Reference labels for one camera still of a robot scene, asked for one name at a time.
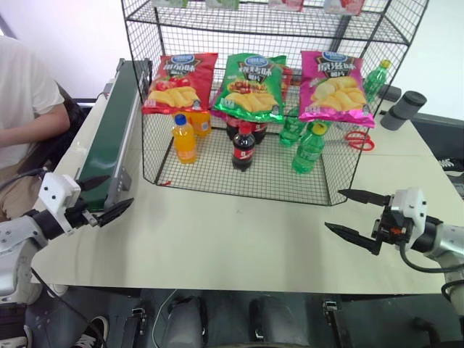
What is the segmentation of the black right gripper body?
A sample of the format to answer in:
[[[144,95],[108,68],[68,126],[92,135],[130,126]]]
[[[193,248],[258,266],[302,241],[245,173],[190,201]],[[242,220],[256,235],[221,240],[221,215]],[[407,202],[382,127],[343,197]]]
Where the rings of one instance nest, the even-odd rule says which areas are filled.
[[[400,246],[410,241],[412,232],[413,219],[386,204],[380,218],[374,223],[373,239],[377,247],[383,243]]]

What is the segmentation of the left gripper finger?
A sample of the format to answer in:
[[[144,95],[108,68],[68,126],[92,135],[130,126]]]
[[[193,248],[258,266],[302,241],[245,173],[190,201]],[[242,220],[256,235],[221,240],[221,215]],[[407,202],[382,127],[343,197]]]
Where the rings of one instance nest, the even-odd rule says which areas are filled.
[[[133,203],[134,198],[126,199],[111,206],[106,212],[96,218],[97,225],[103,227],[120,217]]]
[[[80,186],[81,191],[91,191],[102,185],[109,178],[109,175],[91,176],[90,178],[77,180],[77,184]]]

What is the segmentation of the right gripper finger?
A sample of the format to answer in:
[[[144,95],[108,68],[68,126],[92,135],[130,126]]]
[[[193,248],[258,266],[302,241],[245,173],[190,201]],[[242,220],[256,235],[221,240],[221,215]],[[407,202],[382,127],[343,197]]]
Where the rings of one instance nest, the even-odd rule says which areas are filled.
[[[392,198],[390,195],[381,195],[366,190],[352,188],[341,189],[338,190],[338,192],[353,201],[363,204],[374,204],[379,207],[388,206]]]
[[[337,225],[333,223],[325,222],[324,225],[337,236],[343,240],[366,249],[371,254],[377,256],[381,250],[381,241],[378,240],[374,235],[370,238],[361,235],[358,231],[348,228],[343,225]]]

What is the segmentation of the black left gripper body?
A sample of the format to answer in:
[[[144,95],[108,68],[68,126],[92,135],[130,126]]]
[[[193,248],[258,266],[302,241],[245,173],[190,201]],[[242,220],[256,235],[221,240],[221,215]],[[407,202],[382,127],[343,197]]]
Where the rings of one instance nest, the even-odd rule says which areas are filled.
[[[85,225],[99,226],[98,217],[88,211],[88,205],[82,198],[79,198],[73,207],[66,209],[65,217],[72,228],[81,228]]]

